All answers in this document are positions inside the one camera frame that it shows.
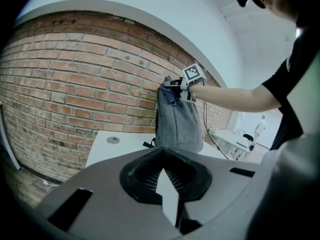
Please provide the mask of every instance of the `wrist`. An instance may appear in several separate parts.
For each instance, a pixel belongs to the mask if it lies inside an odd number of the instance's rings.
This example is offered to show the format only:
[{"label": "wrist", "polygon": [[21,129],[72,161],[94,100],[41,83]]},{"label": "wrist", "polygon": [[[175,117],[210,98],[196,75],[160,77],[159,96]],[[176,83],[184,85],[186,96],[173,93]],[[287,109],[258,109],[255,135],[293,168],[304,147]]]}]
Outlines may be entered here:
[{"label": "wrist", "polygon": [[198,84],[192,83],[189,85],[188,90],[192,92],[192,98],[197,99],[198,98]]}]

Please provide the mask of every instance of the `white desk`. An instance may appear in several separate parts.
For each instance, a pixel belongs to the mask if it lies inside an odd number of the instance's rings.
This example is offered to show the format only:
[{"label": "white desk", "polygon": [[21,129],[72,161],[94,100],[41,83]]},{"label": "white desk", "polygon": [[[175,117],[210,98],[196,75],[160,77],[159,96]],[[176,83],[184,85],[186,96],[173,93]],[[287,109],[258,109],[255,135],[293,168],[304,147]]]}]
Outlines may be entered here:
[{"label": "white desk", "polygon": [[212,137],[218,137],[222,141],[244,151],[244,152],[249,152],[249,147],[248,147],[248,139],[242,136],[238,136],[234,133],[232,133],[229,130],[219,130],[217,131],[214,135],[211,134]]},{"label": "white desk", "polygon": [[[110,144],[107,142],[109,137],[119,138],[120,142],[118,144]],[[156,135],[154,133],[129,133],[100,130],[95,137],[85,167],[103,160],[120,157],[139,150],[145,150],[147,147],[142,146],[143,143],[151,143],[152,139],[155,137]],[[206,142],[203,143],[203,149],[199,154],[207,157],[226,159],[219,150]]]}]

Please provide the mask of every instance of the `person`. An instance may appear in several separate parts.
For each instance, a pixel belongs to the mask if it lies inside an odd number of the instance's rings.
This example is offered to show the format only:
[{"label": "person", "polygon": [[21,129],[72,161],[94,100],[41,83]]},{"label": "person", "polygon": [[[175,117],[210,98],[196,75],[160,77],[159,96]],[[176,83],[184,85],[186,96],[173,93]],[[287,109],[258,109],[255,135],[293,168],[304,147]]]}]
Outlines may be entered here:
[{"label": "person", "polygon": [[276,16],[296,24],[301,35],[294,42],[291,56],[284,60],[270,79],[255,89],[192,84],[189,90],[194,99],[204,100],[233,111],[258,113],[279,108],[283,114],[282,121],[270,148],[270,150],[276,150],[284,142],[297,138],[303,133],[287,96],[307,71],[319,51],[320,21],[315,13],[318,5],[317,0],[253,1]]},{"label": "person", "polygon": [[254,129],[254,137],[253,137],[253,142],[251,144],[250,150],[254,150],[256,144],[257,144],[257,139],[259,136],[262,134],[262,132],[266,129],[267,127],[267,122],[266,122],[266,116],[263,115],[257,124],[256,128]]}]

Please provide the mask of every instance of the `black t-shirt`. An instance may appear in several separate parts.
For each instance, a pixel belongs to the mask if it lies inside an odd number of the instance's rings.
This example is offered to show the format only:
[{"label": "black t-shirt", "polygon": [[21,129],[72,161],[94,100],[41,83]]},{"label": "black t-shirt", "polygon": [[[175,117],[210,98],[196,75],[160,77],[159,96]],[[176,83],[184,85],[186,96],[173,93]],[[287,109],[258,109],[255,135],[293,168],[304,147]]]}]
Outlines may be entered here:
[{"label": "black t-shirt", "polygon": [[302,30],[302,34],[294,42],[290,58],[286,59],[277,72],[262,84],[279,101],[281,104],[279,110],[283,114],[271,150],[277,150],[284,142],[303,133],[287,96],[307,71],[319,50],[320,24],[317,18],[310,13],[300,14],[297,28]]}]

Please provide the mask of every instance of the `wire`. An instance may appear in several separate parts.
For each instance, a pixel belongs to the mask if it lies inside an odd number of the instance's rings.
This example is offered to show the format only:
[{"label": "wire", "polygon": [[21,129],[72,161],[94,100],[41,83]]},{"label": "wire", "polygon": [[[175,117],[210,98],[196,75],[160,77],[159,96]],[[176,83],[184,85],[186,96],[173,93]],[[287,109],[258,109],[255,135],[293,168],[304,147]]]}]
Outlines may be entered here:
[{"label": "wire", "polygon": [[207,121],[208,121],[208,105],[206,101],[203,101],[203,123],[204,123],[204,127],[206,129],[206,132],[208,133],[211,141],[213,142],[213,144],[216,145],[217,149],[224,155],[224,157],[227,160],[230,160],[229,157],[220,149],[220,147],[218,146],[218,144],[215,142],[215,140],[211,137],[208,127],[207,127]]},{"label": "wire", "polygon": [[49,187],[48,187],[48,189],[46,190],[48,193],[49,193],[49,189],[51,188],[51,187],[58,187],[59,185],[51,185],[51,184],[48,184],[49,185]]}]

